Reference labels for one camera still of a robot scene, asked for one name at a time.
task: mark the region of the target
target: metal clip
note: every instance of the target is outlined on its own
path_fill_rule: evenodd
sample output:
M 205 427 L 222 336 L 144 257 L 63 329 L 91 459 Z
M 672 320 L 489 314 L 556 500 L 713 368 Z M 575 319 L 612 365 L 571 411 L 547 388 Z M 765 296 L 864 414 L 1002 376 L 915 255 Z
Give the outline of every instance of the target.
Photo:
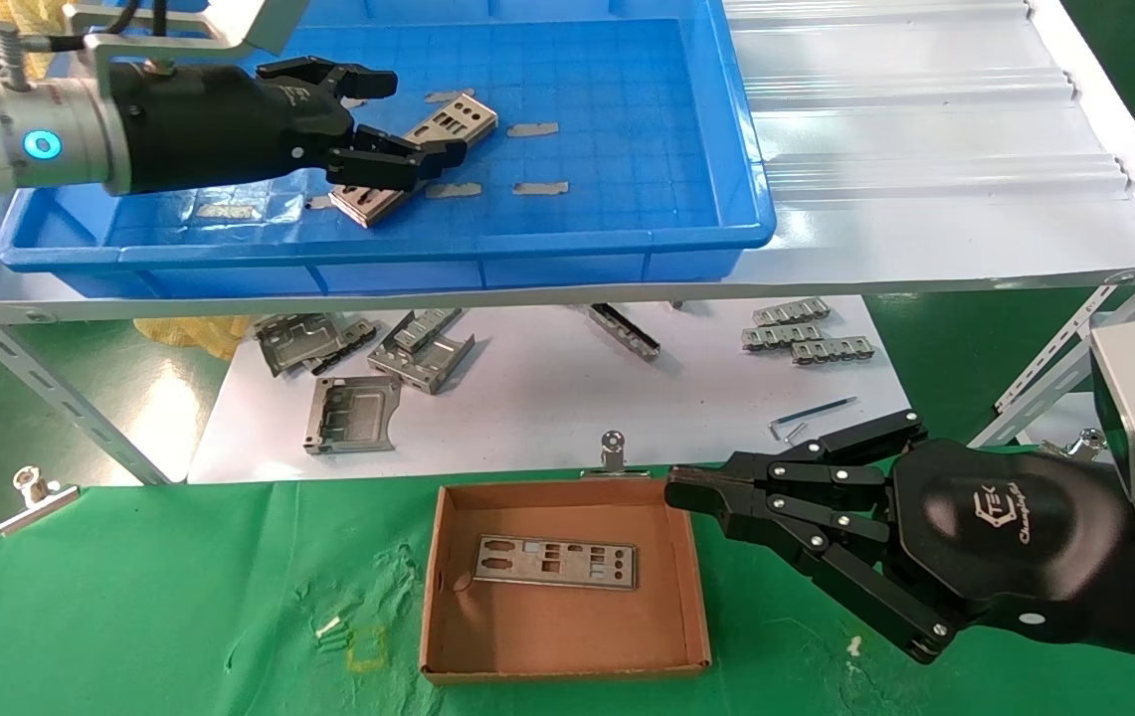
M 581 471 L 583 479 L 649 478 L 650 471 L 628 471 L 624 467 L 624 436 L 620 430 L 603 433 L 603 467 Z
M 81 497 L 81 488 L 76 486 L 64 488 L 61 492 L 50 492 L 50 483 L 41 477 L 40 467 L 27 466 L 14 472 L 11 485 L 23 495 L 23 504 L 27 508 L 2 522 L 0 534 L 17 533 L 24 527 L 31 525 L 49 513 L 67 507 Z

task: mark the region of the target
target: tek logo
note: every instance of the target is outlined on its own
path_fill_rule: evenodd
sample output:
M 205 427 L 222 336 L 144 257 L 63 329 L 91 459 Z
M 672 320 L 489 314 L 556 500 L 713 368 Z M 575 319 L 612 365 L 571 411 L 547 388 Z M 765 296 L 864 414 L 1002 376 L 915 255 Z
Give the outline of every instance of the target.
M 991 527 L 1004 527 L 1018 517 L 1014 502 L 987 486 L 982 486 L 982 492 L 973 494 L 973 512 Z

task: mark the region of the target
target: metal part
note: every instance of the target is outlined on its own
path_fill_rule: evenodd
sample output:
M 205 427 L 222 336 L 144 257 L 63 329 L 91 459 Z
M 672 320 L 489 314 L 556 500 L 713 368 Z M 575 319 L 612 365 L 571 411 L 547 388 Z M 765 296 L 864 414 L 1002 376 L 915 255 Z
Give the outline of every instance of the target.
M 631 591 L 639 548 L 631 544 L 480 534 L 474 579 Z
M 789 413 L 789 414 L 787 414 L 787 415 L 784 415 L 782 418 L 773 419 L 773 421 L 771 421 L 771 424 L 772 426 L 782 426 L 782 424 L 784 424 L 784 422 L 792 422 L 792 421 L 796 421 L 796 419 L 807 418 L 807 416 L 814 415 L 815 413 L 823 413 L 824 411 L 832 411 L 832 408 L 834 408 L 834 407 L 841 407 L 841 405 L 846 405 L 848 403 L 854 403 L 855 399 L 858 399 L 858 395 L 850 395 L 848 398 L 836 398 L 832 403 L 824 403 L 823 405 L 816 405 L 814 407 L 807 407 L 807 408 L 805 408 L 805 411 L 798 411 L 796 413 Z M 794 433 L 796 433 L 796 430 L 793 430 L 793 433 L 790 433 L 790 435 L 794 435 Z
M 409 311 L 406 317 L 398 321 L 398 326 L 395 326 L 395 329 L 381 340 L 381 345 L 368 355 L 368 365 L 373 370 L 397 376 L 422 393 L 435 395 L 471 348 L 474 348 L 474 335 L 463 343 L 436 336 L 415 354 L 406 353 L 398 346 L 396 336 L 398 331 L 411 326 L 414 318 L 415 314 Z
M 800 431 L 806 430 L 807 426 L 809 426 L 809 422 L 798 422 L 798 427 L 794 427 L 792 430 L 789 430 L 789 435 L 784 436 L 784 443 L 792 445 L 793 438 L 798 437 L 798 433 L 800 433 Z
M 426 199 L 462 199 L 484 194 L 484 185 L 477 182 L 430 183 L 426 186 Z
M 345 361 L 351 355 L 358 352 L 358 349 L 363 348 L 377 336 L 376 326 L 364 321 L 360 318 L 356 322 L 347 326 L 347 329 L 342 331 L 344 336 L 345 345 L 343 345 L 336 353 L 327 355 L 327 357 L 308 357 L 303 361 L 303 365 L 309 368 L 312 376 L 322 376 L 326 372 L 333 370 L 336 364 Z
M 18 515 L 0 524 L 0 534 L 14 534 L 32 522 L 39 521 L 49 513 L 67 507 L 73 500 L 81 496 L 81 489 L 76 486 L 62 488 L 60 492 L 50 492 L 50 485 L 41 477 L 37 467 L 20 467 L 14 472 L 11 479 L 14 489 L 23 495 L 23 506 L 26 508 Z
M 12 23 L 0 20 L 0 81 L 15 92 L 28 92 L 32 83 L 23 69 L 23 45 L 18 37 L 18 27 Z
M 793 363 L 799 367 L 834 361 L 867 361 L 876 354 L 876 348 L 861 335 L 794 343 L 790 351 L 793 353 Z
M 468 94 L 459 94 L 448 101 L 444 108 L 432 110 L 430 117 L 404 135 L 404 140 L 415 141 L 417 144 L 426 141 L 464 140 L 465 144 L 472 148 L 491 134 L 497 124 L 494 110 Z M 420 191 L 424 183 L 418 183 L 417 189 L 412 191 L 334 186 L 329 196 L 333 207 L 340 209 L 342 213 L 354 219 L 359 226 L 368 228 L 385 218 L 386 213 L 398 209 L 398 205 Z
M 513 185 L 513 192 L 521 196 L 557 196 L 571 191 L 566 182 L 519 182 Z
M 624 436 L 620 430 L 603 433 L 603 467 L 580 471 L 580 477 L 589 478 L 649 478 L 650 471 L 628 471 L 624 467 Z
M 138 449 L 138 446 L 131 443 L 125 433 L 93 406 L 93 403 L 85 399 L 84 395 L 76 393 L 75 387 L 41 363 L 35 352 L 2 323 L 0 323 L 0 363 L 27 385 L 32 393 L 44 399 L 54 413 L 67 418 L 84 430 L 85 436 L 92 439 L 94 445 L 101 447 L 103 453 L 138 478 L 141 483 L 170 485 L 170 479 Z
M 504 130 L 506 136 L 545 136 L 549 134 L 558 134 L 558 123 L 510 125 L 510 128 Z
M 312 455 L 394 449 L 390 416 L 398 394 L 398 379 L 389 376 L 316 381 L 303 449 Z
M 447 323 L 452 323 L 462 314 L 460 309 L 429 309 L 420 317 L 413 318 L 407 326 L 394 332 L 395 343 L 409 353 L 421 348 L 426 342 L 435 338 L 436 335 L 446 329 Z
M 740 343 L 750 352 L 787 348 L 794 343 L 822 338 L 822 332 L 813 326 L 764 326 L 759 329 L 745 329 L 740 334 Z
M 1082 460 L 1082 462 L 1086 463 L 1091 463 L 1099 455 L 1102 455 L 1105 448 L 1107 436 L 1102 435 L 1102 430 L 1096 430 L 1096 428 L 1084 428 L 1084 430 L 1081 430 L 1081 437 L 1077 437 L 1075 443 L 1067 445 L 1067 447 L 1053 445 L 1048 439 L 1041 440 L 1040 445 L 1041 453 L 1048 453 L 1057 457 Z
M 753 312 L 753 322 L 757 326 L 787 326 L 787 323 L 808 323 L 818 318 L 827 318 L 832 309 L 822 298 L 812 297 L 771 305 Z
M 659 357 L 659 344 L 637 327 L 633 321 L 628 320 L 621 312 L 616 311 L 611 303 L 591 304 L 589 318 L 592 318 L 598 326 L 603 326 L 603 330 L 621 342 L 621 345 L 630 349 L 637 357 L 644 359 L 648 363 Z
M 325 361 L 350 343 L 367 340 L 367 327 L 368 322 L 362 322 L 343 331 L 336 327 L 331 313 L 285 313 L 262 322 L 253 330 L 253 337 L 275 377 L 306 361 Z

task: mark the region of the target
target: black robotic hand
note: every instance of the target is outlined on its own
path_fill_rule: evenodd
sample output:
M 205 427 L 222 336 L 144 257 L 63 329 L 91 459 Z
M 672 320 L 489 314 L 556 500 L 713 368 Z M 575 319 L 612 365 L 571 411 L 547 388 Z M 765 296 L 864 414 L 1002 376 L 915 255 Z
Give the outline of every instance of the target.
M 1135 654 L 1135 512 L 1116 471 L 926 438 L 905 411 L 674 466 L 665 502 L 771 548 L 923 664 L 975 624 Z M 889 474 L 864 466 L 900 453 Z
M 398 87 L 390 71 L 320 58 L 261 65 L 180 65 L 170 74 L 114 64 L 127 192 L 260 182 L 317 167 L 328 182 L 413 189 L 465 160 L 465 141 L 403 140 L 354 126 L 342 100 L 375 100 Z

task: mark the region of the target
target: grid pattern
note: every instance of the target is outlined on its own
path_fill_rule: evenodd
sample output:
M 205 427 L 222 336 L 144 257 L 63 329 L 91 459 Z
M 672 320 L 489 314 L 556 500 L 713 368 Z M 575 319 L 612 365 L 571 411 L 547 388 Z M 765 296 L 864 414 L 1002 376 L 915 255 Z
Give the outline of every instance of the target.
M 716 226 L 676 20 L 300 28 L 284 56 L 304 53 L 394 68 L 398 93 L 354 110 L 359 123 L 386 132 L 406 132 L 426 118 L 436 108 L 427 93 L 474 87 L 501 126 L 444 182 L 477 182 L 484 192 L 414 199 L 370 231 L 338 212 L 303 209 L 304 199 L 329 186 L 319 171 L 295 172 L 123 199 L 107 244 L 358 239 L 358 253 L 389 256 L 407 242 L 412 253 L 571 251 L 592 245 L 572 244 L 564 231 Z M 245 67 L 267 59 L 254 56 Z M 523 123 L 558 123 L 561 130 L 504 136 L 504 127 Z M 512 192 L 518 182 L 568 182 L 571 191 L 519 196 Z M 237 218 L 216 209 L 221 205 L 236 207 Z M 535 237 L 541 244 L 527 245 L 528 236 L 518 245 L 503 242 L 511 235 L 541 235 Z

